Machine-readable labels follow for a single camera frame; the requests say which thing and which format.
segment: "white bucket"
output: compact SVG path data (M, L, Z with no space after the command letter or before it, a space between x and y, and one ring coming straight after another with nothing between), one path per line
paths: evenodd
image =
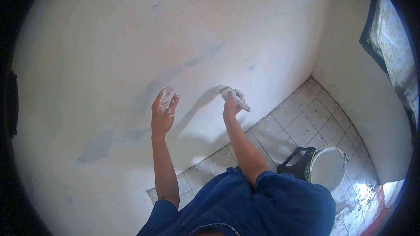
M324 145L315 151L311 162L306 166L306 179L333 191L343 180L348 162L347 156L341 150Z

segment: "floral curtain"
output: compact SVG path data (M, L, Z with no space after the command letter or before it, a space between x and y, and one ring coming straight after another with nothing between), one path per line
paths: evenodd
M384 61L389 79L404 107L418 122L419 96L413 53L402 21L391 0L376 0L368 35L376 54Z

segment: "navy blue shirt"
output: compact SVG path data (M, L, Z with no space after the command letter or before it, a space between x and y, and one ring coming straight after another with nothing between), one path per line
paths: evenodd
M335 215L336 203L321 185L267 170L254 189L241 170L228 168L180 211L158 200L137 235L189 236L215 228L227 236L328 236Z

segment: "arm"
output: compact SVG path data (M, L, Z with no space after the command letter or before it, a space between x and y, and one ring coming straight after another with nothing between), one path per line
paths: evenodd
M178 209L178 181L165 141L166 133L172 127L175 108L179 101L179 95L175 94L169 102L168 109L165 109L168 103L164 101L171 95L172 90L172 87L162 90L152 104L152 148L157 197L172 202Z
M236 114L240 110L241 108L237 107L235 104L232 93L229 92L229 97L225 102L223 119L239 166L249 183L255 187L257 177L263 171L270 170L270 168L261 153L247 139L244 131L236 120Z

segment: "stool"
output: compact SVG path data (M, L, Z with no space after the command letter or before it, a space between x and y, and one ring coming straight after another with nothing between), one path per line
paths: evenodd
M315 149L314 147L307 147L307 148L297 147L293 151L293 153L282 164L279 164L279 166L277 167L277 173L292 174L297 179L307 181L305 177L305 169L306 169L306 166L311 161L312 155L315 153L316 150L317 149ZM289 163L289 161L293 159L293 157L295 157L299 152L302 152L302 151L306 152L302 158L300 158L294 165L286 166L286 164Z

